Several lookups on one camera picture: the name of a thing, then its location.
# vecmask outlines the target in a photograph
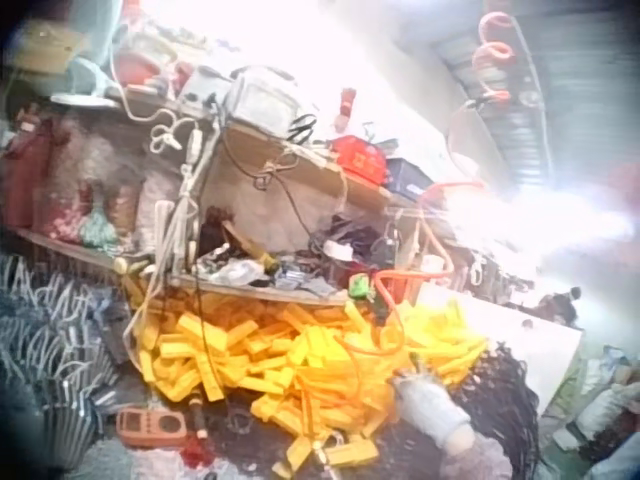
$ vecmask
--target red cloth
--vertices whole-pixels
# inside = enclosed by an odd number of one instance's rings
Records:
[[[53,149],[53,121],[44,120],[33,132],[20,132],[4,156],[4,223],[10,228],[30,228],[35,199],[44,186]]]

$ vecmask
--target wooden shelf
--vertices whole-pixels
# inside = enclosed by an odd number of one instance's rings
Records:
[[[284,142],[270,138],[255,127],[233,121],[228,125],[226,140],[229,150],[238,162],[254,167],[252,173],[257,173],[268,160],[277,159],[285,148]],[[223,149],[220,151],[221,155],[226,155]],[[284,159],[283,162],[291,161],[292,159]],[[280,175],[331,196],[340,197],[344,188],[341,170],[339,165],[332,162],[327,163],[325,168],[320,168],[301,156],[295,169],[282,172]],[[380,211],[391,200],[391,193],[382,187],[348,175],[345,175],[345,179],[347,202],[353,205]]]
[[[167,100],[157,95],[152,95],[146,92],[141,92],[135,89],[125,89],[127,93],[127,101],[129,102],[129,108],[134,115],[138,117],[148,117],[153,115],[159,108],[166,108],[177,114],[186,115],[196,119],[202,119],[210,115],[201,108],[194,108],[190,105],[184,105],[176,100]],[[120,101],[120,90],[115,87],[107,88],[105,98],[109,100]],[[162,123],[167,120],[167,117],[162,115],[158,117],[157,123]]]
[[[120,100],[120,92],[115,88],[110,88],[107,90],[106,97]],[[202,119],[209,115],[208,112],[202,109],[183,105],[177,101],[165,100],[136,90],[127,91],[127,100],[131,110],[141,117],[152,115],[158,108],[167,108],[196,119]],[[165,120],[166,118],[164,117],[158,118],[158,121]],[[234,158],[243,165],[254,167],[252,173],[257,173],[265,162],[277,159],[285,148],[284,142],[274,140],[250,124],[234,120],[229,120],[228,122],[226,139]],[[342,168],[333,162],[327,163],[325,168],[320,168],[308,158],[301,156],[295,169],[282,172],[281,175],[285,179],[312,186],[334,197],[340,197],[344,188],[341,171]],[[381,211],[391,201],[392,195],[385,188],[369,184],[365,180],[359,180],[352,176],[345,175],[345,178],[347,182],[347,202],[368,210]]]
[[[86,262],[108,270],[113,269],[113,259],[108,255],[91,250],[89,248],[80,247],[78,245],[70,245],[47,238],[44,235],[25,229],[14,230],[19,237],[54,252],[61,253],[81,262]],[[180,275],[171,278],[171,283],[184,288],[195,288],[196,282],[189,275]],[[206,292],[220,293],[222,295],[234,295],[237,297],[255,298],[259,300],[269,300],[273,302],[300,303],[305,305],[319,306],[342,306],[348,300],[347,292],[341,291],[329,297],[318,297],[310,292],[302,290],[284,291],[275,288],[256,288],[256,287],[228,287],[224,285],[214,285],[204,280],[200,281],[200,288]]]
[[[75,258],[76,260],[90,263],[98,267],[108,269],[113,268],[113,259],[104,253],[97,252],[89,248],[80,247],[78,245],[71,245],[69,243],[53,240],[51,238],[45,237],[44,235],[32,232],[31,230],[26,230],[24,228],[19,228],[17,230],[14,230],[14,232],[16,233],[16,235],[24,238],[25,240],[28,240],[35,245],[53,250],[54,252],[61,253],[68,257]]]

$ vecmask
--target plug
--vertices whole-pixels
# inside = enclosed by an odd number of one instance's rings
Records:
[[[202,130],[194,128],[189,135],[189,143],[187,145],[187,165],[198,163],[200,152],[202,150]]]

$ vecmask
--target electrical cord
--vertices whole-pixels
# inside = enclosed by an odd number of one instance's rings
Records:
[[[131,107],[129,106],[129,100],[127,99],[127,93],[125,92],[124,88],[122,87],[122,84],[120,83],[120,80],[118,80],[118,75],[116,73],[116,67],[115,67],[115,62],[113,60],[113,50],[114,47],[112,46],[109,50],[109,66],[111,69],[111,76],[113,77],[113,80],[115,82],[116,88],[118,89],[118,92],[120,93],[120,98],[122,100],[122,106],[124,107],[124,110],[127,114],[127,116],[133,120],[134,122],[138,122],[138,123],[150,123],[153,122],[154,120],[160,118],[160,116],[162,114],[167,115],[170,119],[171,119],[171,125],[170,126],[166,126],[166,125],[155,125],[150,132],[150,137],[151,137],[151,141],[149,143],[149,150],[152,153],[155,154],[159,154],[162,153],[164,151],[164,147],[166,145],[171,146],[172,148],[176,149],[176,150],[182,150],[182,146],[180,145],[180,143],[176,140],[175,138],[175,133],[176,130],[185,124],[188,123],[193,123],[195,124],[195,128],[198,128],[198,121],[194,118],[191,117],[185,117],[185,118],[181,118],[178,119],[178,117],[176,116],[176,114],[174,112],[172,112],[171,110],[167,109],[167,108],[159,108],[158,110],[156,110],[156,112],[153,115],[150,115],[148,117],[139,117],[137,115],[134,115],[133,112],[131,111]]]

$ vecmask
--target red box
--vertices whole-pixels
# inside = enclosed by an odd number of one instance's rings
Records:
[[[346,172],[376,186],[384,183],[387,159],[378,147],[349,135],[334,140],[333,149],[339,154],[338,165]]]

